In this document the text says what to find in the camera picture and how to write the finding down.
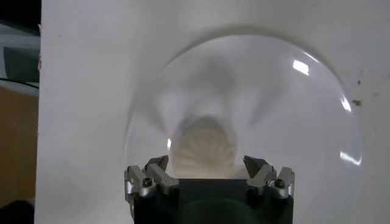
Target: silver metal bracket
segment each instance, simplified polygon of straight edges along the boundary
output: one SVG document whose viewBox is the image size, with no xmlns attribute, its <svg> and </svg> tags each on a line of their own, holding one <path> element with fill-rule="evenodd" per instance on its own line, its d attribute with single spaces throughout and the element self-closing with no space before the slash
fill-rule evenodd
<svg viewBox="0 0 390 224">
<path fill-rule="evenodd" d="M 178 189 L 179 180 L 170 177 L 157 164 L 148 165 L 145 171 L 147 176 L 152 177 L 160 185 L 163 194 L 169 195 L 173 189 Z"/>
<path fill-rule="evenodd" d="M 294 196 L 295 173 L 289 167 L 283 167 L 276 177 L 276 170 L 263 159 L 249 156 L 244 157 L 244 163 L 251 176 L 247 185 L 255 189 L 257 195 L 271 192 L 275 198 L 288 198 Z"/>
</svg>

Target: screw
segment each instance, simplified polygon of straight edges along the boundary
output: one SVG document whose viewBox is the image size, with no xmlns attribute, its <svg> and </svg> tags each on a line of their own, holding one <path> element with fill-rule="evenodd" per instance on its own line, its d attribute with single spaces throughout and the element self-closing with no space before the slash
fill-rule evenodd
<svg viewBox="0 0 390 224">
<path fill-rule="evenodd" d="M 143 187 L 150 187 L 153 184 L 153 180 L 150 177 L 144 178 L 142 181 Z"/>
<path fill-rule="evenodd" d="M 285 188 L 285 182 L 282 179 L 275 180 L 275 187 L 277 188 Z"/>
</svg>

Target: clear plastic dome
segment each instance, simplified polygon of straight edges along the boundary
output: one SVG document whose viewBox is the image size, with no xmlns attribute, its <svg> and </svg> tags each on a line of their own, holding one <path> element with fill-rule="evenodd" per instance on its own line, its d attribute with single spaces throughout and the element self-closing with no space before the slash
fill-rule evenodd
<svg viewBox="0 0 390 224">
<path fill-rule="evenodd" d="M 296 223 L 348 219 L 363 160 L 359 128 L 338 79 L 310 54 L 271 37 L 221 37 L 144 87 L 127 165 L 169 155 L 174 177 L 248 178 L 244 155 L 263 158 L 295 172 Z"/>
</svg>

